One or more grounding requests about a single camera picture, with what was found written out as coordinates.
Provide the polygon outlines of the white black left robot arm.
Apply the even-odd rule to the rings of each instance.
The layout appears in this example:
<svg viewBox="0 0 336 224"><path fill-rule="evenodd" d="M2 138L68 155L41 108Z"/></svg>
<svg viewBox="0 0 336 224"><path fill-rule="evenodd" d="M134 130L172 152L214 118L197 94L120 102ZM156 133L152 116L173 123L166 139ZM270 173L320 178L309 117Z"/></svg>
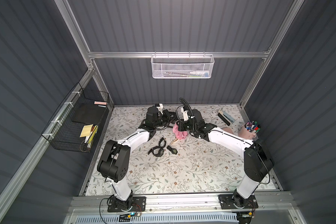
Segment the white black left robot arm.
<svg viewBox="0 0 336 224"><path fill-rule="evenodd" d="M105 144L97 171L113 187L114 194L110 198L118 208L127 211L133 203L133 191L126 179L131 152L175 121L177 117L173 112L163 109L162 104L156 104L148 108L146 118L133 134L118 141L109 140Z"/></svg>

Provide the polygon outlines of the pink cloth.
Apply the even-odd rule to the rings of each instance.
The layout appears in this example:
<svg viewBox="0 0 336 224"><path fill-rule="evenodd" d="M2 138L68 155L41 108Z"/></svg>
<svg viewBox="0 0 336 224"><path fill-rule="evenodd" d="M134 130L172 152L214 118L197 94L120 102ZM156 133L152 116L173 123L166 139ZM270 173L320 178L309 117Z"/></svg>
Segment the pink cloth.
<svg viewBox="0 0 336 224"><path fill-rule="evenodd" d="M175 134L175 137L178 140L184 140L188 136L188 132L187 131L179 131L178 130L178 125L177 124L174 124L172 130L173 130L173 133Z"/></svg>

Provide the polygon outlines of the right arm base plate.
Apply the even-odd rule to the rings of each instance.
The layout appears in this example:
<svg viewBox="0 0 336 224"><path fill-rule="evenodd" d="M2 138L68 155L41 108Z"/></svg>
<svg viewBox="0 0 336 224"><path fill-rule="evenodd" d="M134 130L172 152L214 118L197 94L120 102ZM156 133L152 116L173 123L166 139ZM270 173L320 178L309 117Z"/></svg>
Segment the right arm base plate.
<svg viewBox="0 0 336 224"><path fill-rule="evenodd" d="M255 195L251 195L248 199L243 198L239 194L221 194L218 195L221 209L252 209L259 208Z"/></svg>

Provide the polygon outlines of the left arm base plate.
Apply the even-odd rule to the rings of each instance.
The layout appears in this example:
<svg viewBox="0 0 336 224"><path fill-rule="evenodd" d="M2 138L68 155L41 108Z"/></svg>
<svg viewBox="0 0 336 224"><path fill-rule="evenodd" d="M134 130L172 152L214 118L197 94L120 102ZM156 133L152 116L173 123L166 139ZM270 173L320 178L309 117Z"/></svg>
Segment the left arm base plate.
<svg viewBox="0 0 336 224"><path fill-rule="evenodd" d="M146 209L146 197L129 197L126 201L121 201L115 196L109 197L107 201L108 212L143 212Z"/></svg>

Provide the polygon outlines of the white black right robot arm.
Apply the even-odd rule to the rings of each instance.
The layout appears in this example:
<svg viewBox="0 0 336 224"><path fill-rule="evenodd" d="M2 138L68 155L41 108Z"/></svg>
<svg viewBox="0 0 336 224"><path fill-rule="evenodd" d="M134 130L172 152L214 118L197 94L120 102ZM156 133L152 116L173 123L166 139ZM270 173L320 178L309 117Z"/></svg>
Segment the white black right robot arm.
<svg viewBox="0 0 336 224"><path fill-rule="evenodd" d="M238 209L245 208L253 201L257 187L270 174L274 165L272 159L260 144L228 133L212 123L205 123L197 109L183 106L181 112L183 120L177 121L179 131L187 131L195 138L223 146L243 158L245 174L233 192L232 201Z"/></svg>

